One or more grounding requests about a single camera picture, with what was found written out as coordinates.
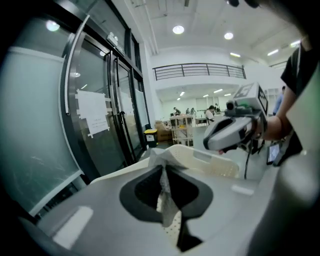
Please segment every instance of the ceiling pipe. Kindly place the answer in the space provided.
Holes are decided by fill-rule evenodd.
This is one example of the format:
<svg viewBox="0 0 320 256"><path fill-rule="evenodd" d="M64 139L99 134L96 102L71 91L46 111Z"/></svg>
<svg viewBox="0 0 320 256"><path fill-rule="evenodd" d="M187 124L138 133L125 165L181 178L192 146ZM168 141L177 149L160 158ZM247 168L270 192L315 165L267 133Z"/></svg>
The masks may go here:
<svg viewBox="0 0 320 256"><path fill-rule="evenodd" d="M156 41L155 31L154 31L154 28L152 27L151 18L150 18L150 15L149 15L149 10L148 10L148 7L147 7L147 3L146 3L146 0L142 0L142 2L143 2L144 11L145 11L147 19L148 19L149 28L151 30L151 41L153 43L154 53L156 55L158 55L159 54L159 49L158 49L158 45L157 45L157 41Z"/></svg>

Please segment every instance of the white ceiling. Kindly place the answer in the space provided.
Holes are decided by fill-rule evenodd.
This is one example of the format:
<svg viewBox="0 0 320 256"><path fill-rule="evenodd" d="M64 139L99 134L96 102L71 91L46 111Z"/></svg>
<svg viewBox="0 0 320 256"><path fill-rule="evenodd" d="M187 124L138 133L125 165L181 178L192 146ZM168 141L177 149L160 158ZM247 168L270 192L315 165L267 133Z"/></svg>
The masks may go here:
<svg viewBox="0 0 320 256"><path fill-rule="evenodd" d="M143 0L130 0L135 7L137 21L141 21L145 34L155 49L148 19L143 18ZM243 0L234 8L224 0L146 0L155 40L159 50L181 46L211 46L228 49L244 57L266 62L286 59L294 49L288 44L298 40L297 29L264 8L253 9ZM185 32L173 33L176 25ZM225 40L224 35L232 32L234 38ZM275 49L280 52L267 56Z"/></svg>
<svg viewBox="0 0 320 256"><path fill-rule="evenodd" d="M162 102L166 102L177 100L177 98L202 98L206 94L209 97L223 97L225 94L235 93L238 87L235 84L190 84L157 90L156 93Z"/></svg>

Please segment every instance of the person in white shirt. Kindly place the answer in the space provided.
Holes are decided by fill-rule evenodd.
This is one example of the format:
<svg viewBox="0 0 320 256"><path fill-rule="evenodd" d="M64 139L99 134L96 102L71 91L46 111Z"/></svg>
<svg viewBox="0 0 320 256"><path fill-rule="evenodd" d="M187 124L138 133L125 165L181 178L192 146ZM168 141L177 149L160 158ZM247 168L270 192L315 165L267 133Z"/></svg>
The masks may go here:
<svg viewBox="0 0 320 256"><path fill-rule="evenodd" d="M214 113L215 113L215 107L212 105L205 112L205 117L208 120L209 124L210 122L214 122Z"/></svg>

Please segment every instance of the ceiling light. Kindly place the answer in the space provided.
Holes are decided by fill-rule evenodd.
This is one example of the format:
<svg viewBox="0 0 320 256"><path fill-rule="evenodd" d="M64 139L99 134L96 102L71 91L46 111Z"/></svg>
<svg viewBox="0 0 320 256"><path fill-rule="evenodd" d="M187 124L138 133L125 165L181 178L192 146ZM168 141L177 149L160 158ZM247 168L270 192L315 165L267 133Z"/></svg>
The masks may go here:
<svg viewBox="0 0 320 256"><path fill-rule="evenodd" d="M269 53L268 53L268 56L270 56L270 55L272 55L272 54L276 54L277 52L279 52L279 50L278 50L278 49L273 50L272 52L269 52Z"/></svg>
<svg viewBox="0 0 320 256"><path fill-rule="evenodd" d="M233 53L233 52L230 52L230 55L232 55L232 56L234 56L234 57L238 57L238 58L241 57L239 54L236 54L236 53Z"/></svg>
<svg viewBox="0 0 320 256"><path fill-rule="evenodd" d="M290 47L297 47L298 45L300 45L300 42L301 42L300 40L292 42L290 43Z"/></svg>
<svg viewBox="0 0 320 256"><path fill-rule="evenodd" d="M230 39L234 38L234 34L228 32L228 33L226 33L226 34L224 35L224 38L227 39L227 40L230 40Z"/></svg>
<svg viewBox="0 0 320 256"><path fill-rule="evenodd" d="M60 25L58 25L57 23L55 23L52 20L48 20L46 22L45 26L50 31L57 31L60 28Z"/></svg>
<svg viewBox="0 0 320 256"><path fill-rule="evenodd" d="M185 31L185 28L183 26L175 26L173 29L172 29L173 33L175 34L182 34L184 31Z"/></svg>

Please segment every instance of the black cable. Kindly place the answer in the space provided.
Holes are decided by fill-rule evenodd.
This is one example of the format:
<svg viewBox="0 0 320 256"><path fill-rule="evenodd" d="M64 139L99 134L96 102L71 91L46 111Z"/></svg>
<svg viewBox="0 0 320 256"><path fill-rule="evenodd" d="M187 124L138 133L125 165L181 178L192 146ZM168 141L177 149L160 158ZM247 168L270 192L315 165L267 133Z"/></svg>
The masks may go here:
<svg viewBox="0 0 320 256"><path fill-rule="evenodd" d="M252 145L253 145L253 139L250 140L250 144L249 144L249 153L248 156L246 157L246 161L245 161L245 169L244 169L244 179L247 179L247 169L248 169L248 162L249 162L249 157L251 155L252 152Z"/></svg>

